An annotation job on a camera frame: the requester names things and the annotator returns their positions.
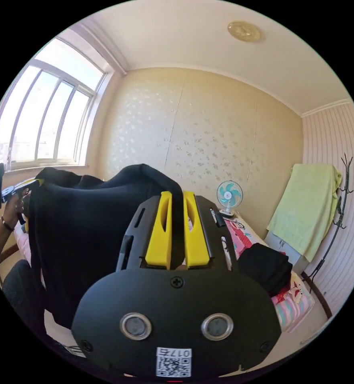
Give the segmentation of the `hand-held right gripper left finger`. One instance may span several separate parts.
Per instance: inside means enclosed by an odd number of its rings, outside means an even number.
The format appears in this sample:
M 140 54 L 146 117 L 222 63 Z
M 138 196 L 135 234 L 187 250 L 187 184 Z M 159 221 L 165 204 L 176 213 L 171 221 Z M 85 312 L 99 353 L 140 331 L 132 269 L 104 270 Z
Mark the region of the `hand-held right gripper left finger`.
M 149 266 L 170 266 L 172 253 L 172 194 L 162 192 L 146 251 Z

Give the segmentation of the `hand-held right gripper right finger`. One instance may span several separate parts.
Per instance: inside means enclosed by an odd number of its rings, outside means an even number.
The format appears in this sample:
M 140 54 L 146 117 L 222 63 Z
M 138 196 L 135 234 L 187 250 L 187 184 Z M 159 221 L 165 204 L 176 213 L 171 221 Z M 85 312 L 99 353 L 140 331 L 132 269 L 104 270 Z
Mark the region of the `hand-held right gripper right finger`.
M 208 265 L 210 257 L 193 192 L 183 192 L 184 249 L 187 268 Z

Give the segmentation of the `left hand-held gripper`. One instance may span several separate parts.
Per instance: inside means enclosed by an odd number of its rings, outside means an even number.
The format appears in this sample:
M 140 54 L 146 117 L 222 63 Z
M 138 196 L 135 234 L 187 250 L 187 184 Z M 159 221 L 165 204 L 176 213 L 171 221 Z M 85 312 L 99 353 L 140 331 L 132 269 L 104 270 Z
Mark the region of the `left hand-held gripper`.
M 19 189 L 17 191 L 13 191 L 9 194 L 9 196 L 7 197 L 7 201 L 14 195 L 14 194 L 18 194 L 20 197 L 22 196 L 22 192 L 23 190 L 25 189 L 28 189 L 30 191 L 30 188 L 38 188 L 40 187 L 42 184 L 44 183 L 44 179 L 40 179 L 40 178 L 29 178 L 29 179 L 26 179 L 24 180 L 23 182 L 20 183 L 20 188 L 23 188 L 23 189 Z M 1 216 L 1 222 L 3 223 L 3 225 L 5 225 L 4 221 L 3 221 L 3 217 Z

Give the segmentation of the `person's left hand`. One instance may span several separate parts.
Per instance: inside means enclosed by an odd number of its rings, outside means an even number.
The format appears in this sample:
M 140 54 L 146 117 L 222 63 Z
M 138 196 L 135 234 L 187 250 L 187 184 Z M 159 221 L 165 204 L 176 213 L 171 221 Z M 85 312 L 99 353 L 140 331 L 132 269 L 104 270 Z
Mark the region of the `person's left hand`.
M 30 191 L 23 190 L 22 196 L 14 194 L 7 202 L 2 215 L 3 221 L 8 230 L 13 231 L 19 222 L 18 215 L 29 216 Z

